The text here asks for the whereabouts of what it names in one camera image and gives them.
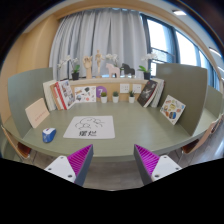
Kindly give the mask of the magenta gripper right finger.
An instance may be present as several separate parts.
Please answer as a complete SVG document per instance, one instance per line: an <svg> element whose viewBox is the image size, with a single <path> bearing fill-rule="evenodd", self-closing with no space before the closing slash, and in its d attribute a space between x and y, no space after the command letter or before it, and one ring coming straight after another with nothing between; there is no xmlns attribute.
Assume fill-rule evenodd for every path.
<svg viewBox="0 0 224 224"><path fill-rule="evenodd" d="M134 157L144 185L181 170L168 155L158 156L137 144L134 145Z"/></svg>

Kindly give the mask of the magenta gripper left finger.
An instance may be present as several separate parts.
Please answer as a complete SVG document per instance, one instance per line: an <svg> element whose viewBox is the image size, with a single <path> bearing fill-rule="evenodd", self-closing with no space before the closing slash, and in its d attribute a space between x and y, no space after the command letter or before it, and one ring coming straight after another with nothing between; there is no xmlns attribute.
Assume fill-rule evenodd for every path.
<svg viewBox="0 0 224 224"><path fill-rule="evenodd" d="M82 186L84 184L92 157L93 145L90 144L69 156L57 157L45 168L45 171L75 183L78 186Z"/></svg>

